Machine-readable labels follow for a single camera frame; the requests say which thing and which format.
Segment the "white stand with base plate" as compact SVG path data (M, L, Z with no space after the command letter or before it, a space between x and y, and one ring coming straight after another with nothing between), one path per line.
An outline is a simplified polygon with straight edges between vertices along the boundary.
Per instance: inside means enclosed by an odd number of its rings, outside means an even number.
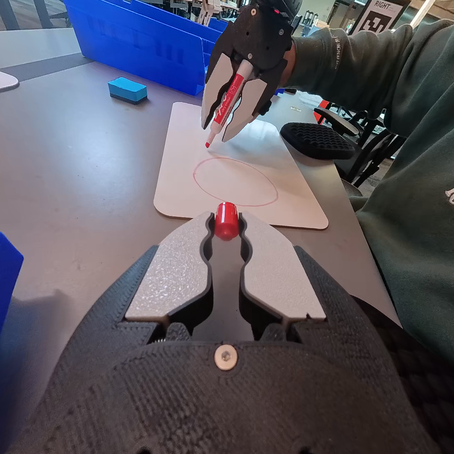
M0 92L9 91L20 85L19 80L10 74L0 72Z

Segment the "red marker cap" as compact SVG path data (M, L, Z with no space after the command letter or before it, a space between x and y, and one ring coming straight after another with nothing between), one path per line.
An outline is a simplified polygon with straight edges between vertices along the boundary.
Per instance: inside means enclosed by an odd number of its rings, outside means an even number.
M235 204L222 202L218 205L214 234L222 241L231 241L239 235L238 212Z

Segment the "grey mesh chair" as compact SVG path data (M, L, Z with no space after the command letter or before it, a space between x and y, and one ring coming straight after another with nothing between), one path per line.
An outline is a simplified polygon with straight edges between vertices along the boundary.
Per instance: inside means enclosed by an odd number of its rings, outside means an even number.
M363 194L359 190L359 188L355 187L353 184L349 183L348 181L341 179L343 184L343 188L349 198L351 197L363 197Z

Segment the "blue whiteboard eraser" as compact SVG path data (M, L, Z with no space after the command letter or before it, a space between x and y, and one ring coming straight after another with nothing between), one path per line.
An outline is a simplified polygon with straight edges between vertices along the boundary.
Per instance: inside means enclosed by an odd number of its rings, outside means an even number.
M124 77L108 82L110 97L138 105L148 99L147 87Z

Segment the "black honeycomb pad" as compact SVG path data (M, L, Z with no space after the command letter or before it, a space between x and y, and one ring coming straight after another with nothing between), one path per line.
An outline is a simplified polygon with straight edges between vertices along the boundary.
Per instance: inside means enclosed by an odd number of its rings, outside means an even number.
M355 147L332 128L317 123L289 122L281 137L304 156L318 160L348 160Z

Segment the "white whiteboard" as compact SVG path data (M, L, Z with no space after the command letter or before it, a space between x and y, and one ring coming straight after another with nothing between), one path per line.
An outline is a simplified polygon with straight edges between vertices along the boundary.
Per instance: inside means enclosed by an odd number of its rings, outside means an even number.
M254 120L226 143L206 147L201 107L172 106L154 206L170 218L192 219L235 204L277 227L324 230L328 219L277 128Z

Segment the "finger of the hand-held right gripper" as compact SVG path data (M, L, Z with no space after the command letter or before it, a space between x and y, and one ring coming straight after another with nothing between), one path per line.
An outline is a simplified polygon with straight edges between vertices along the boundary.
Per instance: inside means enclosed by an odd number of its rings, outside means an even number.
M267 83L261 79L250 80L245 83L241 101L237 108L233 111L231 121L224 131L222 142L227 142L235 137L241 130L254 118L254 109L265 91Z
M234 68L230 57L221 53L203 91L201 105L201 127L206 129L213 118L222 96L229 88L234 76Z

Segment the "black white tag poster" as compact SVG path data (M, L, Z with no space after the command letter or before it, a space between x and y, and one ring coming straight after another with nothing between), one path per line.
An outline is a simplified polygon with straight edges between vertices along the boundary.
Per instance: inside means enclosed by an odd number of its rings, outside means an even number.
M379 34L392 29L410 3L410 0L366 1L348 35L353 36L360 31Z

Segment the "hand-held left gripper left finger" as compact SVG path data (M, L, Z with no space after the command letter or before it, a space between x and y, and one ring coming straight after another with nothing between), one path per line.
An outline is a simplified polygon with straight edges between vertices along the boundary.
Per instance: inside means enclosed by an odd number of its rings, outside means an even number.
M175 321L199 325L213 309L212 268L214 214L181 225L157 247L156 253L125 313L131 322Z

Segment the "person's right forearm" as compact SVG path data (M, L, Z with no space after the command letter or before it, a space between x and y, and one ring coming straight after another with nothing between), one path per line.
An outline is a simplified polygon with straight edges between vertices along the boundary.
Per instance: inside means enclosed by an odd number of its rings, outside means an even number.
M394 32L360 31L353 36L323 28L293 38L297 57L286 88L374 116L390 103L412 36L412 27L405 25Z

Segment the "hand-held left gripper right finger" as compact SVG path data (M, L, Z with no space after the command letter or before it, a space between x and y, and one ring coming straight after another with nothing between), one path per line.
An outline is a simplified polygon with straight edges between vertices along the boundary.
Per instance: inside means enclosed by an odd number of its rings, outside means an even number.
M326 314L293 244L280 231L250 212L240 213L240 287L253 308L281 324L312 320Z

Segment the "red dry erase marker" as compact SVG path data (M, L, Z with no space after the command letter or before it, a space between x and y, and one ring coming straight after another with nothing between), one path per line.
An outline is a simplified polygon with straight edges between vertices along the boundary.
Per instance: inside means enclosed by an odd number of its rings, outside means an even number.
M210 133L205 143L206 148L209 148L216 135L218 135L226 123L230 113L235 106L238 98L240 97L241 91L244 88L245 83L253 73L253 65L248 60L242 60L239 68L235 74L235 77L230 84L229 88L224 95L219 109L214 115L213 121L210 125Z

